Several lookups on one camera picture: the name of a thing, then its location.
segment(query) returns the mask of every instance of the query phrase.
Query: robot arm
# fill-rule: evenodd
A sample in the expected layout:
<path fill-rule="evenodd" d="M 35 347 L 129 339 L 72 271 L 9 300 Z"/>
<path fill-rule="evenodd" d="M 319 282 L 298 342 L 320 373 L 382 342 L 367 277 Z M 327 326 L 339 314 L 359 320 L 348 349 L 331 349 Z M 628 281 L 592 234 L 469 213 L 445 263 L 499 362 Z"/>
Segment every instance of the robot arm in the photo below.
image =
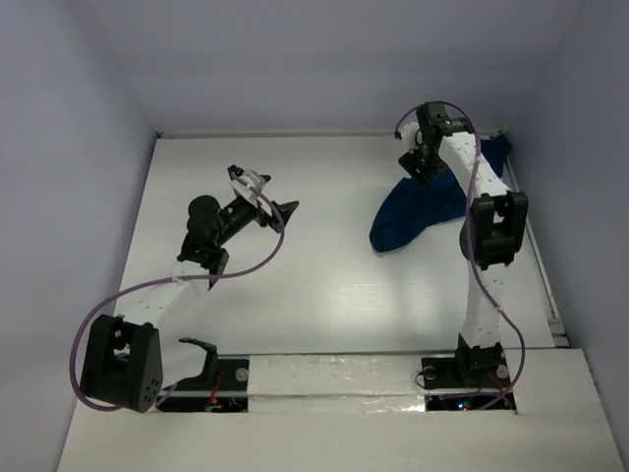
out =
<path fill-rule="evenodd" d="M 228 173 L 236 194 L 229 205 L 221 208 L 214 197 L 201 196 L 188 207 L 188 233 L 171 270 L 175 283 L 156 285 L 117 317 L 100 315 L 93 322 L 80 384 L 85 396 L 144 412 L 163 385 L 214 381 L 216 346 L 189 337 L 164 339 L 158 329 L 214 286 L 217 279 L 209 276 L 222 274 L 229 259 L 224 243 L 253 221 L 279 233 L 299 205 L 271 202 L 273 214 L 268 214 L 257 192 L 270 176 L 236 166 Z"/>
<path fill-rule="evenodd" d="M 425 103 L 417 115 L 418 122 L 405 126 L 398 136 L 408 148 L 399 159 L 400 165 L 424 186 L 449 169 L 467 194 L 476 160 L 471 123 L 465 118 L 451 119 L 443 102 Z M 528 199 L 523 193 L 512 192 L 482 154 L 473 190 L 476 197 L 470 224 L 474 254 L 467 254 L 465 228 L 461 231 L 461 251 L 477 265 L 483 285 L 500 303 L 508 267 L 522 247 Z M 428 389 L 476 387 L 487 373 L 495 373 L 504 365 L 499 313 L 483 293 L 471 266 L 469 271 L 467 313 L 455 357 L 423 360 Z"/>

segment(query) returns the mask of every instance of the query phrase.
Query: black mounting bracket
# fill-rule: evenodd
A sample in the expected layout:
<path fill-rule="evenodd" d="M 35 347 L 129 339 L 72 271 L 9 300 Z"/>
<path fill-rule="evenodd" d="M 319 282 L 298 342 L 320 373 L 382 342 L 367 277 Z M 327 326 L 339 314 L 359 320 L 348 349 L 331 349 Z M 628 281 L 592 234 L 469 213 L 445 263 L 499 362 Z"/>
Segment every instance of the black mounting bracket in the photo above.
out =
<path fill-rule="evenodd" d="M 449 167 L 439 157 L 441 140 L 454 133 L 474 133 L 472 123 L 467 118 L 450 118 L 442 101 L 428 101 L 417 109 L 417 119 L 422 132 L 419 149 L 406 152 L 398 163 L 422 186 L 427 186 Z"/>
<path fill-rule="evenodd" d="M 157 398 L 162 379 L 159 333 L 152 324 L 108 315 L 94 321 L 81 375 L 85 395 L 143 413 Z"/>
<path fill-rule="evenodd" d="M 489 348 L 470 348 L 461 336 L 459 347 L 450 357 L 425 357 L 422 359 L 424 388 L 479 388 L 483 383 L 490 386 L 490 375 L 510 384 L 506 359 L 502 346 L 497 343 Z"/>
<path fill-rule="evenodd" d="M 506 195 L 476 197 L 470 207 L 472 214 L 472 246 L 474 260 L 481 270 L 494 264 L 509 265 L 522 248 L 527 224 L 529 199 L 524 192 L 507 192 Z M 470 259 L 465 237 L 461 229 L 461 252 Z"/>
<path fill-rule="evenodd" d="M 232 175 L 241 176 L 244 170 L 236 165 L 227 169 Z M 261 176 L 266 182 L 270 175 Z M 276 233 L 280 232 L 280 222 L 274 214 L 268 214 L 260 204 L 252 205 L 234 191 L 236 198 L 220 207 L 220 203 L 210 195 L 196 197 L 188 205 L 188 233 L 184 238 L 181 253 L 177 261 L 192 261 L 207 268 L 210 273 L 222 273 L 229 256 L 222 246 L 234 237 L 249 223 L 256 221 L 261 227 L 270 226 Z M 282 218 L 284 225 L 299 206 L 299 202 L 279 205 L 271 202 Z"/>

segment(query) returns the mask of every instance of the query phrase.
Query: white floor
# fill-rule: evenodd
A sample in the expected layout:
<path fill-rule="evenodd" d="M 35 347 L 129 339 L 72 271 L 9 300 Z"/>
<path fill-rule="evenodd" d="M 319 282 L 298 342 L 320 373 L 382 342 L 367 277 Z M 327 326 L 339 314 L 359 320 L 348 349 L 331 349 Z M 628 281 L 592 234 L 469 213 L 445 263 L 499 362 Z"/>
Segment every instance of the white floor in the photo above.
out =
<path fill-rule="evenodd" d="M 230 164 L 272 175 L 265 193 L 299 200 L 284 247 L 259 272 L 220 281 L 161 329 L 210 341 L 222 354 L 404 352 L 456 347 L 467 277 L 462 220 L 429 228 L 403 251 L 379 257 L 373 218 L 404 176 L 388 137 L 159 140 L 122 287 L 168 274 L 195 197 L 233 199 Z M 227 243 L 227 271 L 253 266 L 277 236 L 251 225 Z M 119 302 L 129 307 L 137 296 Z M 552 347 L 550 307 L 530 241 L 508 275 L 503 305 L 529 347 Z M 502 327 L 503 345 L 517 338 Z"/>

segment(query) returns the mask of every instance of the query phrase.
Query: black clamp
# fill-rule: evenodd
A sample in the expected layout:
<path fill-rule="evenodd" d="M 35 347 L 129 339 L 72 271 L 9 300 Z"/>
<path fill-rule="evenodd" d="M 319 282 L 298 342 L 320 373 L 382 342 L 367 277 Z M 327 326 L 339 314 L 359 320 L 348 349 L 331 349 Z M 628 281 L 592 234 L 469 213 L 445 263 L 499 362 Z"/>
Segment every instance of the black clamp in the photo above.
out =
<path fill-rule="evenodd" d="M 417 119 L 422 132 L 422 142 L 418 143 L 420 148 L 406 152 L 398 159 L 398 163 L 425 187 L 449 170 L 439 157 L 443 137 L 462 132 L 474 134 L 474 128 L 466 118 L 450 118 L 442 101 L 429 101 L 419 106 Z M 402 135 L 396 132 L 396 139 L 401 138 Z"/>
<path fill-rule="evenodd" d="M 507 192 L 497 197 L 483 194 L 472 201 L 469 223 L 474 260 L 482 270 L 494 264 L 508 266 L 513 262 L 522 248 L 528 210 L 529 199 L 524 192 Z M 459 243 L 463 256 L 469 260 L 465 226 L 461 229 Z"/>
<path fill-rule="evenodd" d="M 235 165 L 227 169 L 229 175 L 241 176 L 243 169 Z M 261 176 L 266 182 L 270 175 Z M 256 206 L 241 197 L 236 191 L 236 198 L 224 208 L 218 200 L 209 195 L 196 197 L 188 206 L 188 234 L 184 238 L 181 253 L 177 261 L 192 261 L 207 268 L 210 273 L 221 273 L 227 264 L 229 255 L 222 245 L 252 221 L 261 227 L 270 226 L 280 232 L 280 222 L 274 214 L 268 214 L 258 203 Z M 282 218 L 284 225 L 299 206 L 299 202 L 279 205 L 271 202 Z"/>

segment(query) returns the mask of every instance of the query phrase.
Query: cable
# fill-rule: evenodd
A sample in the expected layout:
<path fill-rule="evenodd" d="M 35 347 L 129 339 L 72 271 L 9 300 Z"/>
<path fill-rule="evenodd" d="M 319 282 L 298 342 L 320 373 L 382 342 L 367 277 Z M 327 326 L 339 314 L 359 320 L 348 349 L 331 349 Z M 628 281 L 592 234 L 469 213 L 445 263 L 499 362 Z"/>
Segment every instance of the cable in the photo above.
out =
<path fill-rule="evenodd" d="M 502 399 L 502 401 L 504 401 L 507 406 L 512 409 L 513 411 L 515 411 L 515 406 L 513 406 L 513 403 L 511 403 L 511 400 L 508 399 L 506 396 Z"/>
<path fill-rule="evenodd" d="M 495 386 L 497 386 L 498 388 L 500 388 L 500 391 L 502 391 L 502 383 L 500 382 L 500 380 L 498 379 L 498 377 L 496 377 L 494 374 L 492 374 L 491 372 L 487 373 L 487 376 L 489 377 L 489 379 L 495 384 Z"/>
<path fill-rule="evenodd" d="M 424 375 L 424 371 L 421 371 L 421 372 L 418 372 L 418 373 L 417 373 L 417 375 L 415 376 L 415 384 L 416 384 L 419 388 L 421 388 L 422 390 L 426 390 L 426 387 L 425 387 L 425 386 L 423 386 L 423 385 L 420 383 L 420 381 L 418 381 L 418 377 L 419 377 L 419 376 L 423 376 L 423 375 Z"/>
<path fill-rule="evenodd" d="M 266 266 L 268 263 L 270 263 L 271 260 L 275 257 L 275 255 L 279 252 L 280 248 L 282 247 L 282 244 L 284 243 L 285 227 L 284 227 L 284 220 L 282 219 L 282 215 L 279 213 L 277 208 L 273 205 L 271 200 L 267 198 L 261 191 L 259 191 L 258 189 L 254 187 L 251 187 L 247 182 L 245 182 L 243 179 L 241 179 L 235 174 L 231 174 L 231 177 L 232 179 L 236 180 L 238 183 L 244 185 L 245 187 L 248 187 L 252 192 L 254 192 L 254 194 L 260 197 L 260 199 L 270 207 L 273 216 L 277 218 L 277 221 L 279 223 L 280 233 L 279 233 L 279 239 L 277 240 L 277 245 L 275 246 L 275 249 L 273 249 L 273 251 L 271 251 L 271 253 L 261 263 L 258 263 L 254 265 L 253 267 L 248 268 L 246 270 L 241 270 L 241 271 L 233 272 L 233 273 L 222 273 L 222 274 L 182 275 L 182 276 L 177 277 L 177 280 L 219 280 L 222 278 L 236 278 L 236 277 L 241 277 L 243 275 L 248 275 Z M 118 406 L 100 405 L 98 403 L 94 403 L 89 398 L 87 398 L 87 396 L 81 391 L 81 388 L 79 386 L 79 381 L 77 379 L 77 355 L 79 353 L 79 345 L 81 343 L 81 339 L 83 338 L 83 335 L 86 332 L 87 326 L 100 313 L 100 311 L 103 308 L 108 306 L 110 303 L 115 302 L 119 298 L 124 297 L 125 295 L 128 295 L 130 293 L 137 292 L 138 290 L 142 290 L 143 288 L 152 287 L 154 285 L 162 285 L 165 283 L 174 283 L 175 281 L 176 280 L 174 280 L 173 277 L 163 277 L 163 278 L 156 278 L 154 280 L 149 280 L 147 282 L 139 283 L 138 285 L 134 285 L 132 287 L 126 288 L 124 290 L 121 290 L 118 293 L 115 293 L 105 298 L 98 305 L 92 308 L 91 311 L 87 314 L 87 316 L 85 317 L 85 319 L 79 326 L 79 329 L 77 330 L 77 334 L 75 335 L 75 339 L 72 343 L 72 349 L 70 350 L 70 366 L 69 366 L 70 367 L 69 369 L 70 370 L 70 384 L 72 386 L 72 390 L 74 391 L 77 398 L 81 401 L 81 403 L 83 403 L 84 405 L 96 411 L 115 411 L 115 410 L 120 409 L 120 407 Z"/>
<path fill-rule="evenodd" d="M 485 381 L 481 382 L 481 384 L 479 385 L 479 389 L 476 390 L 474 393 L 443 393 L 439 396 L 439 399 L 445 400 L 451 398 L 466 398 L 467 400 L 471 400 L 472 398 L 476 398 L 477 396 L 495 395 L 493 391 L 483 391 L 483 388 L 485 388 Z"/>
<path fill-rule="evenodd" d="M 159 405 L 161 405 L 164 401 L 166 401 L 168 399 L 168 397 L 170 397 L 170 395 L 172 395 L 173 391 L 175 391 L 175 389 L 177 389 L 177 385 L 179 383 L 175 382 L 173 383 L 170 388 L 168 388 L 166 390 L 166 393 L 164 393 L 153 405 L 155 408 L 157 408 Z"/>
<path fill-rule="evenodd" d="M 406 119 L 407 116 L 409 116 L 411 113 L 413 113 L 414 111 L 416 111 L 421 105 L 417 105 L 414 106 L 413 108 L 411 108 L 409 111 L 407 111 L 406 113 L 404 113 L 402 115 L 402 118 L 400 118 L 399 120 L 397 120 L 397 123 L 395 124 L 395 130 L 393 130 L 393 136 L 395 137 L 396 140 L 401 140 L 402 139 L 402 135 L 400 135 L 400 125 L 402 124 L 402 122 Z"/>
<path fill-rule="evenodd" d="M 223 382 L 223 377 L 225 377 L 225 373 L 221 372 L 218 375 L 218 379 L 216 380 L 216 385 L 213 387 L 212 391 L 210 392 L 209 400 L 207 401 L 207 404 L 205 405 L 206 407 L 211 406 L 216 403 L 216 392 L 220 390 L 220 385 Z"/>

